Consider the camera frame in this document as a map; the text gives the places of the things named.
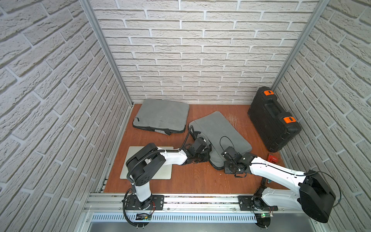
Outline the grey laptop bag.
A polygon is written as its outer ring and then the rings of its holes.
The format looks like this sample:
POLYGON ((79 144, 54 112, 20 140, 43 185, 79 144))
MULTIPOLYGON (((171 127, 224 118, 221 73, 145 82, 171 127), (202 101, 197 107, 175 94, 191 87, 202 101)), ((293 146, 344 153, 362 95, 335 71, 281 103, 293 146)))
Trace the grey laptop bag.
POLYGON ((133 120, 133 127, 171 135, 183 133, 190 106, 187 103, 146 99, 133 120))
POLYGON ((240 154, 252 151, 249 142, 238 133, 219 111, 196 119, 190 122, 189 126, 193 127, 191 131, 193 138, 202 137, 208 145, 211 145, 209 162, 216 170, 224 169, 226 159, 222 156, 222 153, 226 148, 234 146, 234 149, 240 154))

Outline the silver apple laptop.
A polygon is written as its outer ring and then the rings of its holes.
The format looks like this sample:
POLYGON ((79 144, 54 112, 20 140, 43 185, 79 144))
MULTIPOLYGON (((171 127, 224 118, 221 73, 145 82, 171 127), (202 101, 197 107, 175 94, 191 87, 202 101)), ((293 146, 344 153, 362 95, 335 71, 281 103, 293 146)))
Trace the silver apple laptop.
MULTIPOLYGON (((141 150, 144 146, 131 146, 128 149, 124 165, 120 174, 120 179, 127 179, 128 168, 126 166, 126 162, 133 157, 139 150, 141 150)), ((171 165, 163 165, 158 172, 152 177, 152 180, 170 180, 172 176, 172 166, 171 165)))

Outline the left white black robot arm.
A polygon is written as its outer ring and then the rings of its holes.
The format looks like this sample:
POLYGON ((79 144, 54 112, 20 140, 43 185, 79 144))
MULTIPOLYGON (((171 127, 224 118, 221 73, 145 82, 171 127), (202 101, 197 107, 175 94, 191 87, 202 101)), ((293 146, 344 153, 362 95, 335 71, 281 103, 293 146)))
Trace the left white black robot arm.
POLYGON ((149 182, 162 166, 208 162, 211 150, 211 145, 202 137, 197 138, 193 144, 178 149, 159 148, 154 143, 140 149, 126 162, 127 180, 132 185, 137 207, 147 209, 152 203, 149 182))

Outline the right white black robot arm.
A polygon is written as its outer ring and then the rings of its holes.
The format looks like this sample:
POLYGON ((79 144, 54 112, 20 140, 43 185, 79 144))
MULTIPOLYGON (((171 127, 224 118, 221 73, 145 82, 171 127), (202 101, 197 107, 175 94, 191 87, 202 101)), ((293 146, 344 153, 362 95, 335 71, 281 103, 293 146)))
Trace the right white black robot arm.
POLYGON ((250 200, 250 208, 257 211, 284 207, 302 210, 310 218, 327 223, 336 195, 316 171, 295 171, 268 162, 254 154, 238 153, 228 147, 221 153, 226 174, 235 177, 255 175, 285 187, 273 189, 261 184, 250 200))

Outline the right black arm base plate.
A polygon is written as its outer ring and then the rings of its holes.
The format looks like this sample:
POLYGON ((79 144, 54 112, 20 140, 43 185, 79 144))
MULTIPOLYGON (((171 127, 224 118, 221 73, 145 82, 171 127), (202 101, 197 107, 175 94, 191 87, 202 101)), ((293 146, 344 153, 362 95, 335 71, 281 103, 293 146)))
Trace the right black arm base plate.
POLYGON ((278 211, 277 206, 267 205, 261 197, 254 195, 239 195, 237 198, 241 211, 278 211))

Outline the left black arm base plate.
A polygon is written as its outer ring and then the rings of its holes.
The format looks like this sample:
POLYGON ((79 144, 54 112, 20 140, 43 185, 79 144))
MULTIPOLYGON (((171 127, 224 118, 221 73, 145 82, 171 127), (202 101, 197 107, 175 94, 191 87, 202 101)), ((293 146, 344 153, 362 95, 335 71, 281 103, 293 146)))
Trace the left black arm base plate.
POLYGON ((141 202, 137 195, 131 194, 122 202, 126 210, 162 210, 164 198, 164 195, 151 195, 148 199, 141 202))

